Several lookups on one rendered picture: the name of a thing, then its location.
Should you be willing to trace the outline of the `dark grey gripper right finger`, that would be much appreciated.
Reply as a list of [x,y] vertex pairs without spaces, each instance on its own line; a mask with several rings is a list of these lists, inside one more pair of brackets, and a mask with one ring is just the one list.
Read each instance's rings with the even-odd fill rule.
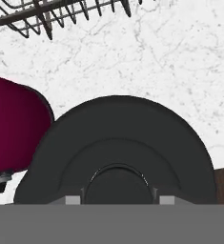
[[152,188],[153,203],[157,205],[192,205],[181,193]]

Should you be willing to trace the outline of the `dark red blender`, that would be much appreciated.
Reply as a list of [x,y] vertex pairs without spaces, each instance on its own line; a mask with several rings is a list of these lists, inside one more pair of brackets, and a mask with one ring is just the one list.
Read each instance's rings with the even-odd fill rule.
[[0,77],[0,193],[14,173],[25,171],[54,121],[39,91]]

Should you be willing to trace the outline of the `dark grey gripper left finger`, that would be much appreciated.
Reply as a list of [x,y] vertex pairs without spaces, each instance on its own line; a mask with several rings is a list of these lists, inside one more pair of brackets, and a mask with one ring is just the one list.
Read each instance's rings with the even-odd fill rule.
[[81,205],[84,198],[83,188],[66,188],[61,189],[51,204],[55,205]]

